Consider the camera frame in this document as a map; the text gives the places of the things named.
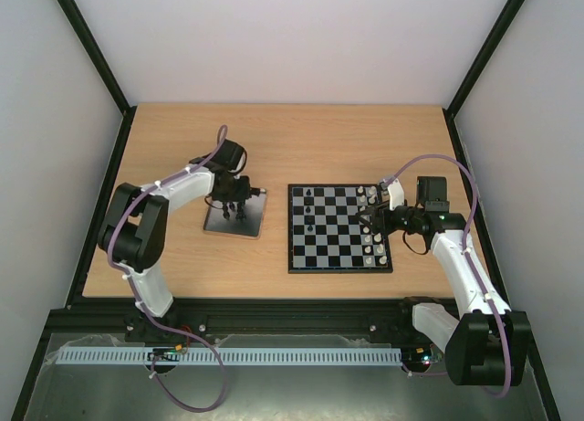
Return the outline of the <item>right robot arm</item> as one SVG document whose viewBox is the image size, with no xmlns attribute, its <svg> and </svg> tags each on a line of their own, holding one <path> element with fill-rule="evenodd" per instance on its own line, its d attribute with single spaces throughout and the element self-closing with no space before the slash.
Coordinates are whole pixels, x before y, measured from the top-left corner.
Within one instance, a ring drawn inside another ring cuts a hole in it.
<svg viewBox="0 0 584 421">
<path fill-rule="evenodd" d="M 398 318 L 400 334 L 411 341 L 423 335 L 444 354 L 454 384 L 517 386 L 522 382 L 532 331 L 525 312 L 502 299 L 483 268 L 463 215 L 453 213 L 447 181 L 417 180 L 415 205 L 408 205 L 398 179 L 376 186 L 382 199 L 362 209 L 359 221 L 375 237 L 401 232 L 422 237 L 452 288 L 459 316 L 433 302 L 419 302 Z"/>
</svg>

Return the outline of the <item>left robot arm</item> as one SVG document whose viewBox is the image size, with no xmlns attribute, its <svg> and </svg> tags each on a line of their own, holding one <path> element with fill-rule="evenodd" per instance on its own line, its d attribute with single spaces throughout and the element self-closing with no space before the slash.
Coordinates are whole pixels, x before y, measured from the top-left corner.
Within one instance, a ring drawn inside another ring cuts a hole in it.
<svg viewBox="0 0 584 421">
<path fill-rule="evenodd" d="M 173 303 L 161 269 L 169 215 L 195 199 L 209 198 L 221 204 L 224 219 L 246 219 L 246 201 L 259 194 L 243 174 L 246 162 L 246 149 L 224 140 L 167 178 L 116 188 L 98 246 L 129 282 L 136 307 L 143 313 L 161 318 Z"/>
</svg>

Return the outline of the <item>metal tray wooden rim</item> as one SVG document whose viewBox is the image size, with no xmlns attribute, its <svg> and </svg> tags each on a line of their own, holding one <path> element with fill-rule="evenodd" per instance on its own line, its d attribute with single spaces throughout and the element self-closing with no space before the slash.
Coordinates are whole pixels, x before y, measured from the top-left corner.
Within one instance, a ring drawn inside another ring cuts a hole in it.
<svg viewBox="0 0 584 421">
<path fill-rule="evenodd" d="M 242 202 L 220 202 L 209 197 L 203 231 L 211 234 L 259 238 L 266 210 L 267 190 L 252 188 Z"/>
</svg>

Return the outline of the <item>black white chessboard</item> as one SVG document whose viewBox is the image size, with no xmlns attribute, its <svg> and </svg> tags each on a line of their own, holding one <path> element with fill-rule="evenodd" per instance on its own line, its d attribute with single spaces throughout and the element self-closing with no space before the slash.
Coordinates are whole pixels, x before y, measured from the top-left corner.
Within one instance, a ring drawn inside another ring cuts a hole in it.
<svg viewBox="0 0 584 421">
<path fill-rule="evenodd" d="M 359 201 L 358 188 L 363 186 L 367 200 Z M 368 205 L 381 200 L 381 191 L 369 195 L 374 184 L 290 184 L 287 187 L 288 205 L 288 271 L 290 273 L 391 273 L 391 250 L 387 237 L 363 234 L 357 216 Z M 312 196 L 305 196 L 310 188 Z M 306 206 L 312 212 L 306 213 Z M 306 216 L 314 216 L 308 224 Z M 314 232 L 308 233 L 307 226 Z M 370 237 L 369 243 L 363 238 Z M 376 247 L 384 245 L 384 253 L 378 254 Z M 369 246 L 370 253 L 364 252 Z M 381 256 L 387 262 L 381 264 Z M 371 257 L 371 264 L 365 258 Z"/>
</svg>

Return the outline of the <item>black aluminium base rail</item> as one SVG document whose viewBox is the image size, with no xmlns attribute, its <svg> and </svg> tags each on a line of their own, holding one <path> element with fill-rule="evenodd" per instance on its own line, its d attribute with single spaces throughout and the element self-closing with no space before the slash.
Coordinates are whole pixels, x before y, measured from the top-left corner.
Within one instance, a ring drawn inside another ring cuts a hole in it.
<svg viewBox="0 0 584 421">
<path fill-rule="evenodd" d="M 400 346 L 426 344 L 412 326 L 419 303 L 438 303 L 452 316 L 452 299 L 408 297 L 388 300 L 221 300 L 174 301 L 162 324 L 185 328 L 211 342 L 227 335 L 340 335 Z M 43 334 L 119 334 L 126 342 L 153 346 L 178 342 L 179 334 L 152 325 L 129 298 L 75 301 L 52 310 Z"/>
</svg>

